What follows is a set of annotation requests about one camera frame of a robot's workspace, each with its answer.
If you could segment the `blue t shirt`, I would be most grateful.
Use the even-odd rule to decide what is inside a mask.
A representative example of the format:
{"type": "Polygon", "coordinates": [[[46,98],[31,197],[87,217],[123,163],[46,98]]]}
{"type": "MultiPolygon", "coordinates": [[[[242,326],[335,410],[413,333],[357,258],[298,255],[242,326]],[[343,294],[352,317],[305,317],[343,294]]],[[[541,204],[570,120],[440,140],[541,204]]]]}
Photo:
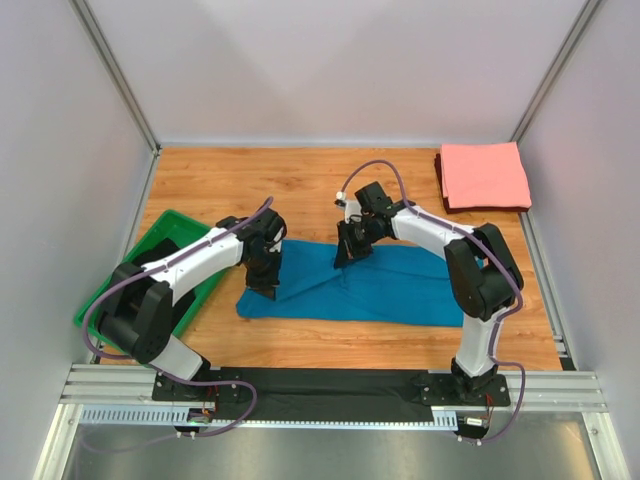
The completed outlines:
{"type": "Polygon", "coordinates": [[[236,304],[238,315],[462,326],[463,311],[437,255],[415,246],[376,245],[371,256],[335,269],[335,254],[330,244],[284,241],[276,297],[247,289],[236,304]]]}

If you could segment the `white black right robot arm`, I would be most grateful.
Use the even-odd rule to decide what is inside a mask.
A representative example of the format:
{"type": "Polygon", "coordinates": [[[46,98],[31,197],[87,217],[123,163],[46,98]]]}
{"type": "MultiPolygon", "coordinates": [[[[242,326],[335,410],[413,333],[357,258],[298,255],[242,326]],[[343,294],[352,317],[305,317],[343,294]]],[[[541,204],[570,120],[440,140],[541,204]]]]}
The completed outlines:
{"type": "Polygon", "coordinates": [[[465,226],[429,214],[407,199],[395,202],[377,182],[358,190],[353,200],[337,192],[335,205],[344,211],[337,224],[336,268],[369,257],[373,245],[385,238],[409,242],[445,261],[463,312],[451,373],[466,392],[489,384],[498,370],[495,350],[502,323],[523,306],[523,277],[499,228],[490,223],[465,226]]]}

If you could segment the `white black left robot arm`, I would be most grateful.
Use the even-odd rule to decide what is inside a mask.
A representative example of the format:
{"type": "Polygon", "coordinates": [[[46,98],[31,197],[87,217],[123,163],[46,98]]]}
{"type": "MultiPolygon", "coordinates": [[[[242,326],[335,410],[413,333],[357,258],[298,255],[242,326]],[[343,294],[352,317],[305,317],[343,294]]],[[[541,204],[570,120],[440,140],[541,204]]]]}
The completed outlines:
{"type": "Polygon", "coordinates": [[[178,302],[211,276],[246,268],[246,287],[276,297],[282,264],[284,219],[265,208],[251,217],[227,217],[206,235],[159,260],[119,265],[109,288],[90,307],[95,328],[125,356],[187,385],[210,379],[210,363],[174,335],[178,302]]]}

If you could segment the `black t shirts in tray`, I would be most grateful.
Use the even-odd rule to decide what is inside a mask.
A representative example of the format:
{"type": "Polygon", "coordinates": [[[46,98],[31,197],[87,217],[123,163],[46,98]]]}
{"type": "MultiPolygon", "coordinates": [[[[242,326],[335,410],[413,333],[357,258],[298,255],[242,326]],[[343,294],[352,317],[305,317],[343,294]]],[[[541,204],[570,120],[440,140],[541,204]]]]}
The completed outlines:
{"type": "MultiPolygon", "coordinates": [[[[177,244],[170,238],[165,238],[157,243],[154,247],[143,250],[141,253],[135,255],[130,262],[137,267],[142,267],[144,264],[160,260],[166,256],[169,256],[179,250],[177,244]]],[[[196,301],[195,289],[187,291],[173,306],[172,310],[172,333],[177,337],[181,336],[178,332],[178,325],[183,320],[185,314],[189,308],[196,301]]]]}

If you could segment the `green plastic tray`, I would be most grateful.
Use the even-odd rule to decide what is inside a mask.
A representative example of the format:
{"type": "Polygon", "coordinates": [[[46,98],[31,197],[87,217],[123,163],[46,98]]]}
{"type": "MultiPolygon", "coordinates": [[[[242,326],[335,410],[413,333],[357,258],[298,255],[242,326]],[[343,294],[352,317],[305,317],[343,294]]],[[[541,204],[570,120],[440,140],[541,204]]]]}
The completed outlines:
{"type": "MultiPolygon", "coordinates": [[[[171,240],[173,240],[180,250],[189,246],[191,243],[200,240],[210,230],[210,226],[202,224],[192,219],[191,217],[183,215],[175,210],[166,210],[156,219],[155,223],[147,230],[147,232],[129,251],[129,253],[125,256],[123,263],[131,263],[130,260],[135,255],[141,253],[143,250],[148,250],[154,247],[157,243],[165,238],[170,238],[171,240]]],[[[182,335],[186,332],[186,329],[191,325],[193,320],[196,318],[196,316],[205,305],[210,295],[217,288],[218,284],[224,278],[226,273],[226,270],[222,270],[210,276],[199,285],[193,287],[195,289],[196,301],[189,308],[183,320],[178,325],[178,332],[181,333],[181,336],[177,337],[172,333],[174,336],[176,336],[177,338],[182,337],[182,335]]],[[[105,307],[109,304],[110,301],[120,299],[129,300],[129,303],[124,307],[124,313],[136,316],[136,314],[138,313],[138,307],[143,300],[145,291],[150,285],[150,278],[139,280],[132,285],[126,286],[120,292],[114,293],[107,300],[102,302],[93,311],[92,316],[88,322],[88,334],[90,336],[98,338],[104,344],[115,348],[116,345],[111,340],[102,335],[96,328],[96,326],[102,321],[102,318],[104,317],[105,307]]]]}

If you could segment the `black front mounting strip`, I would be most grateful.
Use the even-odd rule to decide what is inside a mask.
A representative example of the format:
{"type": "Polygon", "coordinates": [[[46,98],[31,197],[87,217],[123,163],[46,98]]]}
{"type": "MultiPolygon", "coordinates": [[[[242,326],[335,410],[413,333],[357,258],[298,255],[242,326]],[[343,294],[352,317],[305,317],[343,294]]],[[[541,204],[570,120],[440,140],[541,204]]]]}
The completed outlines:
{"type": "Polygon", "coordinates": [[[427,422],[432,408],[411,379],[418,370],[232,368],[220,380],[257,391],[250,420],[270,422],[427,422]]]}

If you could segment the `folded pink t shirt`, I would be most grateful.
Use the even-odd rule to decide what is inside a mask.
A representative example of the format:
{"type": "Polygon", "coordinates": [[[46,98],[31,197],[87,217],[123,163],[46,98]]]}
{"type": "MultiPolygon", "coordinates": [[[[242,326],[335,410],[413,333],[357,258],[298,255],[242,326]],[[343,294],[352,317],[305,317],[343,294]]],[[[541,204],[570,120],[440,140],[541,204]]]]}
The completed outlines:
{"type": "Polygon", "coordinates": [[[451,207],[531,208],[528,179],[515,142],[444,144],[439,154],[451,207]]]}

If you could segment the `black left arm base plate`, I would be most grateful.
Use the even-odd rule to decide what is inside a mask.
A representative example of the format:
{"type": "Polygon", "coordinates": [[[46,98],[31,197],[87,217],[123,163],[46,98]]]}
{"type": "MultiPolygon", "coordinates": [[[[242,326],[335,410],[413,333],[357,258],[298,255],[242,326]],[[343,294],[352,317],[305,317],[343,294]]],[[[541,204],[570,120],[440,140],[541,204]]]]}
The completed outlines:
{"type": "MultiPolygon", "coordinates": [[[[194,375],[192,381],[212,382],[220,379],[219,371],[201,369],[194,375]]],[[[208,401],[213,398],[214,391],[213,386],[186,385],[157,374],[151,398],[154,401],[208,401]]]]}

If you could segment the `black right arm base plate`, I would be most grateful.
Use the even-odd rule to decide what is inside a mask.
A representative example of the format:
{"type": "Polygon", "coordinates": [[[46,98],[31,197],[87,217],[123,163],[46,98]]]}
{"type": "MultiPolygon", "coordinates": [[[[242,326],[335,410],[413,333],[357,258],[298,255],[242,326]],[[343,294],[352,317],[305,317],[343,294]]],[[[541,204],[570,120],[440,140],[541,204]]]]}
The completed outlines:
{"type": "Polygon", "coordinates": [[[418,388],[421,402],[428,406],[511,405],[505,376],[492,371],[470,378],[462,374],[421,372],[411,383],[418,388]]]}

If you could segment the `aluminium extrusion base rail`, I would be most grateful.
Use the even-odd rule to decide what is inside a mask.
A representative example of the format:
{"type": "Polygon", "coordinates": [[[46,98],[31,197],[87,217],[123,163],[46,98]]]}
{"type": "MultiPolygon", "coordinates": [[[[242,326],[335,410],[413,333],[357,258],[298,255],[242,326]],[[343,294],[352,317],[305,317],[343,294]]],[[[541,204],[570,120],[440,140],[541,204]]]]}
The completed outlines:
{"type": "MultiPolygon", "coordinates": [[[[148,405],[155,374],[133,365],[74,364],[59,399],[61,404],[148,405]]],[[[526,412],[608,410],[595,373],[529,371],[522,409],[526,412]]]]}

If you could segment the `aluminium frame post right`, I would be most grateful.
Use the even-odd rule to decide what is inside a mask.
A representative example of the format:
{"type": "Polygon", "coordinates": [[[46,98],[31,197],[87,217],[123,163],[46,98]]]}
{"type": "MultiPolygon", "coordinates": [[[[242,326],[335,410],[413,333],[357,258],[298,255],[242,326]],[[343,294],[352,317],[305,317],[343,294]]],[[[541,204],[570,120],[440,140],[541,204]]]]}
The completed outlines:
{"type": "Polygon", "coordinates": [[[510,140],[512,142],[519,143],[522,141],[536,115],[541,110],[546,98],[550,95],[561,74],[567,67],[592,21],[605,4],[606,2],[604,0],[587,0],[583,3],[511,134],[510,140]]]}

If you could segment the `aluminium frame post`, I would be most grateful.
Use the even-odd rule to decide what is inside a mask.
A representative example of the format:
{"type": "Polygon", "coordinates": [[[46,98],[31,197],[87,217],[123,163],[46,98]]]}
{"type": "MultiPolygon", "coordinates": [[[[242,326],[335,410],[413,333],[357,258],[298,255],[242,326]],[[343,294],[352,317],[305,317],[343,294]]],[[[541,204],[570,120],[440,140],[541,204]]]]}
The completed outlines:
{"type": "Polygon", "coordinates": [[[546,98],[550,95],[561,74],[567,67],[592,21],[605,4],[606,2],[604,0],[587,0],[583,3],[511,134],[510,140],[512,142],[519,143],[522,141],[536,115],[541,110],[546,98]]]}
{"type": "Polygon", "coordinates": [[[152,153],[157,154],[161,150],[161,143],[143,113],[90,3],[85,0],[70,0],[69,4],[78,17],[145,143],[152,153]]]}

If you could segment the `aluminium frame post left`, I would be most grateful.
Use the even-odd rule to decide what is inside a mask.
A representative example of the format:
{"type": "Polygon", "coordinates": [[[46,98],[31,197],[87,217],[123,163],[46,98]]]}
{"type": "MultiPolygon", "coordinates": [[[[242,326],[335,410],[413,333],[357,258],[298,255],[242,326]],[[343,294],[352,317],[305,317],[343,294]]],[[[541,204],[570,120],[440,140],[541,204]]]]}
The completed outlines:
{"type": "Polygon", "coordinates": [[[152,153],[157,154],[161,150],[161,143],[143,113],[90,3],[85,0],[70,0],[69,4],[78,17],[145,143],[152,153]]]}

